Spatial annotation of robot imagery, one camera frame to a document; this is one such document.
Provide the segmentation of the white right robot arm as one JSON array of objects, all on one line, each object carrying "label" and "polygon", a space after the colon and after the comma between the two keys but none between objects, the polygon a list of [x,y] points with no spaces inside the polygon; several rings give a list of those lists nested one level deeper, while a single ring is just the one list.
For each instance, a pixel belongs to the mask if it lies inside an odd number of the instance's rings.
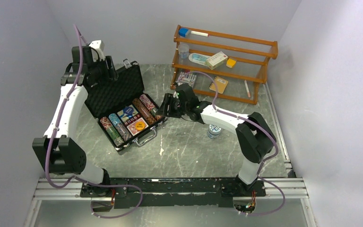
[{"label": "white right robot arm", "polygon": [[277,148],[276,137],[261,114],[235,113],[216,106],[215,101],[200,101],[187,84],[181,84],[174,93],[166,94],[162,108],[169,117],[187,115],[194,122],[219,126],[235,134],[243,155],[236,190],[242,196],[254,190],[264,157]]}]

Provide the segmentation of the orange big blind button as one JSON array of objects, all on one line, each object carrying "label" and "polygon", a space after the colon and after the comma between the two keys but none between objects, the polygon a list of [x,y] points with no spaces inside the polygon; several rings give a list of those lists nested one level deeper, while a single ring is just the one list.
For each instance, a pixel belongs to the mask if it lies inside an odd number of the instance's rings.
[{"label": "orange big blind button", "polygon": [[141,131],[141,130],[143,130],[143,129],[145,129],[145,128],[146,128],[146,124],[145,124],[144,122],[141,122],[141,121],[136,122],[136,124],[135,124],[135,128],[136,128],[138,131]]}]

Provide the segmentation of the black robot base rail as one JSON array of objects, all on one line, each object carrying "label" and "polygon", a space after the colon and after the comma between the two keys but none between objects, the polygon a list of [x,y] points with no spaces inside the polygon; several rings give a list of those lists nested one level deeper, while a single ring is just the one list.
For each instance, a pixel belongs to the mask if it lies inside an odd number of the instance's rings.
[{"label": "black robot base rail", "polygon": [[217,205],[232,208],[234,199],[264,197],[264,182],[246,185],[238,177],[210,178],[111,178],[103,186],[83,184],[82,198],[110,199],[116,209],[164,206]]}]

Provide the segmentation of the red playing card deck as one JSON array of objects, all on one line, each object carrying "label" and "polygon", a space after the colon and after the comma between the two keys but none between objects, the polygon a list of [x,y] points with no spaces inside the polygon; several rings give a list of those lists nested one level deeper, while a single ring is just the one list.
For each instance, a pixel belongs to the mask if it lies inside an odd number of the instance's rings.
[{"label": "red playing card deck", "polygon": [[132,136],[139,134],[141,131],[146,129],[149,125],[143,118],[138,118],[133,122],[128,123],[127,129]]}]

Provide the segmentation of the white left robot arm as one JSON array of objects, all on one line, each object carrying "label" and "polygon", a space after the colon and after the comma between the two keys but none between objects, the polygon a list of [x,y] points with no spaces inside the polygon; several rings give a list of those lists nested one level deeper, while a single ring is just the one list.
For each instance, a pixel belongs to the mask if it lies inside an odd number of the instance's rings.
[{"label": "white left robot arm", "polygon": [[75,140],[82,107],[88,108],[117,151],[131,144],[141,147],[155,138],[165,118],[157,114],[158,105],[145,93],[136,61],[125,60],[116,69],[99,41],[73,47],[72,58],[61,78],[52,122],[42,137],[33,140],[32,148],[47,179],[67,175],[93,184],[93,191],[104,197],[112,190],[108,172],[88,161]]}]

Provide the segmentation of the black poker chip case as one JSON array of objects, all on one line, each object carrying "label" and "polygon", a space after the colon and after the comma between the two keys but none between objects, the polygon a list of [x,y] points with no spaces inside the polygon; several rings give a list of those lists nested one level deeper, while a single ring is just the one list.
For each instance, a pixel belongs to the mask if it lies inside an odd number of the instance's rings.
[{"label": "black poker chip case", "polygon": [[[136,61],[128,62],[128,60],[124,60],[124,65],[116,71],[119,76],[118,80],[109,81],[93,88],[91,92],[89,92],[85,104],[90,113],[94,116],[94,118],[96,118],[98,125],[105,133],[111,144],[117,151],[120,151],[133,143],[141,147],[151,141],[156,137],[157,128],[166,121],[166,118],[161,116],[159,120],[156,119],[156,122],[153,125],[149,125],[139,134],[132,136],[130,140],[124,141],[119,147],[115,146],[113,140],[101,125],[101,118],[109,118],[110,114],[116,114],[126,128],[127,125],[124,121],[132,116],[140,114],[141,118],[145,120],[142,114],[137,110],[136,106],[132,103],[134,98],[139,99],[142,94],[146,94],[159,109],[159,106],[145,92],[140,66]],[[126,106],[133,107],[134,113],[132,116],[126,116],[123,114],[123,109]]]}]

